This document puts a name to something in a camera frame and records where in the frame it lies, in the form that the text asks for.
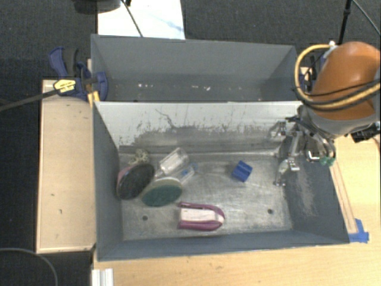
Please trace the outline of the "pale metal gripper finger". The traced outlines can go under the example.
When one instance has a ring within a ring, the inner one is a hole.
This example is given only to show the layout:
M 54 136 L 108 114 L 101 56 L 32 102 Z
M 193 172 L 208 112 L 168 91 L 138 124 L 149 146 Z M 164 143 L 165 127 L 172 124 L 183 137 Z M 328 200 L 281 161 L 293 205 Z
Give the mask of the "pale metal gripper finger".
M 276 177 L 273 182 L 275 186 L 285 186 L 284 176 L 288 172 L 299 172 L 300 167 L 296 163 L 295 157 L 288 157 L 284 159 L 278 166 L 276 171 Z
M 269 138 L 281 138 L 286 136 L 286 122 L 285 121 L 277 121 L 268 132 Z

